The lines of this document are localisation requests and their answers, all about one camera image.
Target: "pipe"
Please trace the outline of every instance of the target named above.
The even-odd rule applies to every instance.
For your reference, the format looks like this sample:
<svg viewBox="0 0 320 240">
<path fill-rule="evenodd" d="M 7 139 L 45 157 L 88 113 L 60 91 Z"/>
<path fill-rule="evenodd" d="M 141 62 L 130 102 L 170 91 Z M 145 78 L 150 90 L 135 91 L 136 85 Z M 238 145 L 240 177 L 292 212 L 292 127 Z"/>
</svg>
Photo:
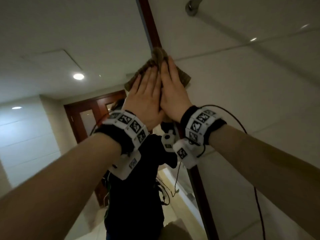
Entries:
<svg viewBox="0 0 320 240">
<path fill-rule="evenodd" d="M 186 13 L 193 17 L 197 14 L 199 5 L 202 2 L 202 0 L 190 0 L 186 4 Z"/>
</svg>

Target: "black shirt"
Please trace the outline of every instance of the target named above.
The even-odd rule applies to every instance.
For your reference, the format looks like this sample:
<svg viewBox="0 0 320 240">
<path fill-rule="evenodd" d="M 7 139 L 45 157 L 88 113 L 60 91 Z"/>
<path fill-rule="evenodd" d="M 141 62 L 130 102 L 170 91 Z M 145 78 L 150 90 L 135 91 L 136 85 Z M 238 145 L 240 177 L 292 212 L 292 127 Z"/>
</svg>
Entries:
<svg viewBox="0 0 320 240">
<path fill-rule="evenodd" d="M 110 174 L 110 204 L 105 226 L 112 239 L 158 238 L 163 227 L 162 203 L 156 186 L 159 165 L 177 166 L 175 153 L 165 151 L 161 136 L 149 135 L 139 148 L 141 159 L 128 178 Z"/>
</svg>

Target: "forearm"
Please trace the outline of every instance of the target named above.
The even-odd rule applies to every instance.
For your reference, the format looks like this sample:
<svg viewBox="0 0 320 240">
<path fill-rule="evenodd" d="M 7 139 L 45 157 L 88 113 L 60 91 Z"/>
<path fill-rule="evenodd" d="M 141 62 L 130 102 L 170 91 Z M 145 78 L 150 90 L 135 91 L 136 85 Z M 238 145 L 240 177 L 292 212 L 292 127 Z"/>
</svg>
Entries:
<svg viewBox="0 0 320 240">
<path fill-rule="evenodd" d="M 320 239 L 320 170 L 231 126 L 209 144 L 279 209 Z"/>
<path fill-rule="evenodd" d="M 97 133 L 0 200 L 4 239 L 63 239 L 121 146 Z"/>
</svg>

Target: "ceiling light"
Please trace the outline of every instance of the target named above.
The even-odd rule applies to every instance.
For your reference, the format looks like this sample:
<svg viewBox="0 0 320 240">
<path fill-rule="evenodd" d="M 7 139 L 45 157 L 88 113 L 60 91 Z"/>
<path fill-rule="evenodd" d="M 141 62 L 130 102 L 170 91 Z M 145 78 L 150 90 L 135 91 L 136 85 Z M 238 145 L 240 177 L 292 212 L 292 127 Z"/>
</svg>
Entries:
<svg viewBox="0 0 320 240">
<path fill-rule="evenodd" d="M 310 24 L 305 24 L 303 25 L 301 28 L 305 28 L 305 27 L 308 27 Z"/>
<path fill-rule="evenodd" d="M 82 79 L 84 79 L 85 77 L 84 77 L 83 74 L 77 73 L 77 74 L 74 74 L 74 75 L 73 75 L 73 78 L 76 79 L 76 80 L 82 80 Z"/>
</svg>

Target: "door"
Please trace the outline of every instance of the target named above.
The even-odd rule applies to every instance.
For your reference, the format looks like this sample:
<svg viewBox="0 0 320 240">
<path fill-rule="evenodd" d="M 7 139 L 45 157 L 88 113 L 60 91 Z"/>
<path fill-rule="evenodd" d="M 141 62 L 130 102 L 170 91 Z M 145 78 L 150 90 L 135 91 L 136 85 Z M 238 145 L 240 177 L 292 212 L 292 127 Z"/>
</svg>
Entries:
<svg viewBox="0 0 320 240">
<path fill-rule="evenodd" d="M 65 105 L 64 108 L 77 143 L 85 140 L 93 131 L 95 125 L 100 125 L 109 116 L 108 109 L 110 109 L 112 103 L 124 98 L 126 98 L 126 93 L 121 90 Z M 105 198 L 108 192 L 102 182 L 98 183 L 94 192 L 99 205 L 101 207 L 106 206 L 107 201 Z"/>
</svg>

